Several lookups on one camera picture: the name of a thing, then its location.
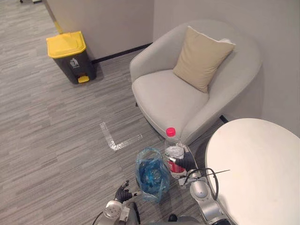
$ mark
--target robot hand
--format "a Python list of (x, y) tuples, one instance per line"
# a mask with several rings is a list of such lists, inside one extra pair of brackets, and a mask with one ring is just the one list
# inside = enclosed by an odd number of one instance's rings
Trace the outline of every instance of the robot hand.
[(194, 161), (194, 157), (192, 153), (185, 152), (183, 159), (174, 159), (170, 158), (176, 165), (181, 166), (182, 168), (185, 168), (186, 171), (190, 171), (193, 169), (197, 169), (196, 163)]
[(116, 195), (114, 196), (114, 199), (120, 203), (123, 203), (124, 201), (127, 201), (132, 198), (132, 193), (129, 192), (128, 189), (125, 190), (125, 187), (127, 187), (129, 184), (129, 181), (125, 181), (123, 185), (119, 187), (119, 189), (116, 192)]

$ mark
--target wall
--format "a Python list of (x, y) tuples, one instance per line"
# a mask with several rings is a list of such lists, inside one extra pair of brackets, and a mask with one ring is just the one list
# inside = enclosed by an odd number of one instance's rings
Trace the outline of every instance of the wall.
[(64, 32), (81, 30), (98, 59), (152, 42), (153, 0), (48, 0)]
[(263, 65), (257, 78), (225, 112), (254, 117), (300, 136), (299, 0), (155, 0), (153, 40), (200, 18), (231, 24), (253, 38)]

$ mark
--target water bottle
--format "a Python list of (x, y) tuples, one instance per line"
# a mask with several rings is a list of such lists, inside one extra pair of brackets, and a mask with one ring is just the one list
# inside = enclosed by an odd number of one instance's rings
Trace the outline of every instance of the water bottle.
[(167, 138), (165, 139), (165, 155), (167, 158), (167, 163), (169, 165), (169, 169), (171, 175), (179, 179), (181, 176), (186, 175), (186, 170), (181, 166), (176, 165), (174, 162), (170, 160), (172, 158), (183, 159), (184, 157), (184, 149), (180, 139), (176, 138), (176, 130), (173, 127), (169, 127), (166, 131)]

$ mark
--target blue plastic bag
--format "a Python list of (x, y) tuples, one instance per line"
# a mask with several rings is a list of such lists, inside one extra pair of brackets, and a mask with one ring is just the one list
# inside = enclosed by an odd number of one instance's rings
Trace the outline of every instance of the blue plastic bag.
[(170, 187), (170, 172), (159, 150), (145, 148), (136, 158), (135, 176), (146, 201), (159, 202)]

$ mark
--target red label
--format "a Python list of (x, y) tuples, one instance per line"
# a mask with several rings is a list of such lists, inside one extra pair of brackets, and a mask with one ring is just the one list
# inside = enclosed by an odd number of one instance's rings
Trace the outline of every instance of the red label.
[(173, 172), (173, 173), (182, 173), (184, 171), (184, 168), (182, 168), (181, 166), (176, 165), (172, 161), (168, 161), (168, 164), (169, 164), (170, 171)]

